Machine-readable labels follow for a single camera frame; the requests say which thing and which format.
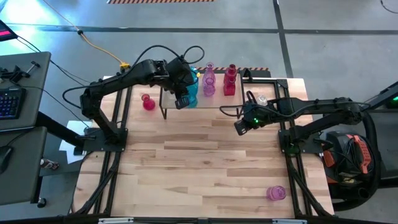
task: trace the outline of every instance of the pink glass bottle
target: pink glass bottle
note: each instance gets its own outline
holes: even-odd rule
[[[286,190],[282,186],[270,187],[267,190],[266,197],[272,201],[283,200],[286,198]]]
[[[225,71],[224,75],[224,96],[233,96],[235,95],[235,82],[236,82],[236,75],[238,71],[236,66],[231,64],[229,68]]]
[[[149,97],[148,94],[144,94],[142,97],[142,106],[145,110],[153,110],[155,108],[155,101]]]
[[[206,64],[205,75],[203,76],[203,93],[205,96],[213,96],[216,92],[216,75],[214,74],[214,64]]]

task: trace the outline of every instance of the white paper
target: white paper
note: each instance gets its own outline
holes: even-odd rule
[[[87,126],[91,127],[93,124],[91,121],[85,121],[85,124]],[[84,135],[85,134],[85,126],[81,121],[69,121],[67,128],[76,132],[79,135]],[[74,145],[71,145],[67,143],[66,141],[62,140],[61,145],[60,145],[60,151],[66,151],[67,152],[67,159],[68,159],[68,164],[71,164],[72,162],[80,161],[82,160],[85,156],[74,156],[73,151],[75,150]]]

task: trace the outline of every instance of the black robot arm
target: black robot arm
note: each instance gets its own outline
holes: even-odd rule
[[[191,70],[183,57],[177,57],[170,63],[148,59],[124,73],[91,83],[80,96],[81,112],[101,128],[106,144],[115,144],[121,131],[100,108],[104,96],[134,85],[158,85],[175,94],[176,108],[181,109],[189,105],[188,98],[184,96],[188,94],[187,86],[192,84]]]
[[[249,101],[243,106],[243,118],[234,124],[239,135],[246,134],[251,129],[291,121],[308,114],[328,115],[305,126],[290,128],[292,141],[306,138],[337,124],[358,124],[362,121],[362,107],[349,98],[310,101],[298,98],[281,98],[270,100],[267,105],[262,106],[257,104],[251,92],[248,92],[248,96]]]

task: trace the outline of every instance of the rgb keyboard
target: rgb keyboard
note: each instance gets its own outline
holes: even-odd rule
[[[0,89],[0,120],[18,119],[21,113],[26,89]]]

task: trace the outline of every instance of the gray floor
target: gray floor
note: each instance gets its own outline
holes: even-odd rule
[[[150,28],[277,29],[272,0],[216,0],[213,3],[107,5],[106,0],[48,0],[78,26]],[[396,30],[398,15],[385,11],[378,0],[279,0],[285,29]],[[384,0],[398,11],[398,1]],[[9,23],[68,25],[42,1],[8,1],[0,19]],[[17,33],[75,75],[96,80],[118,70],[113,58],[91,48],[75,32],[43,32],[34,26]],[[206,50],[204,66],[212,61],[225,67],[269,67],[273,77],[286,77],[278,34],[87,32],[88,38],[121,59],[132,62],[148,46],[164,44],[177,52],[191,45]],[[397,35],[286,35],[295,78],[304,78],[310,98],[349,96],[366,100],[397,80]],[[0,54],[30,52],[16,40],[0,43]],[[192,52],[190,58],[197,57]],[[151,50],[144,58],[172,59],[165,50]],[[45,89],[62,99],[62,91],[76,84],[50,67]],[[80,91],[69,98],[78,101]],[[40,110],[62,124],[74,117],[44,95]],[[59,140],[49,137],[46,152]],[[46,177],[42,196],[49,204],[38,209],[27,203],[0,207],[0,220],[64,215],[71,203],[77,174]],[[339,216],[396,223],[398,191],[379,190],[363,206]]]

